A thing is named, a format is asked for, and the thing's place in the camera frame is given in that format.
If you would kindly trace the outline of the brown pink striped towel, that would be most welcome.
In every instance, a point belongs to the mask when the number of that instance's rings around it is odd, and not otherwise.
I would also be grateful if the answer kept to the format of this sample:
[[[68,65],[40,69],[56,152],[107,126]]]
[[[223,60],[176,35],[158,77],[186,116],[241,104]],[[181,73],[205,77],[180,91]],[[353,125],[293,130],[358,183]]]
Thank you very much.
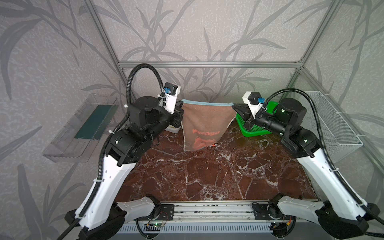
[[[184,151],[198,151],[219,142],[236,116],[233,103],[182,100]]]

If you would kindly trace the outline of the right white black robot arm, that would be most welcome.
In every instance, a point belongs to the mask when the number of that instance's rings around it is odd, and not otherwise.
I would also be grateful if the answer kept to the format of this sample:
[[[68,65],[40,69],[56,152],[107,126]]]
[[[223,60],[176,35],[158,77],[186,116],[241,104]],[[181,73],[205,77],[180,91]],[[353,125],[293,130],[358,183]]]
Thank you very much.
[[[275,213],[307,220],[320,225],[332,237],[345,240],[360,236],[383,238],[382,233],[369,232],[369,221],[383,223],[376,204],[367,203],[347,183],[332,162],[323,138],[320,119],[311,97],[305,95],[315,118],[317,134],[302,127],[307,109],[297,100],[282,100],[272,113],[262,98],[247,97],[245,103],[233,105],[244,120],[244,127],[261,127],[281,139],[282,145],[310,173],[327,199],[324,202],[294,199],[278,194],[269,205]]]

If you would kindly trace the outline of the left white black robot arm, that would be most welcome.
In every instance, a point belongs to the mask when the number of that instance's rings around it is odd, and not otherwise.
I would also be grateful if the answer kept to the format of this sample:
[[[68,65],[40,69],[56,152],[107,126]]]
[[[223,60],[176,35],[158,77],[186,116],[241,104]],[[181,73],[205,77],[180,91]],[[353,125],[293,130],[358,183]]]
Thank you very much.
[[[125,222],[152,215],[156,202],[149,197],[129,203],[123,210],[115,201],[128,174],[153,141],[168,126],[180,127],[183,109],[176,96],[141,97],[127,105],[120,126],[111,131],[99,158],[98,176],[84,202],[65,216],[69,227],[59,236],[64,239],[75,227],[82,227],[80,240],[108,240]]]

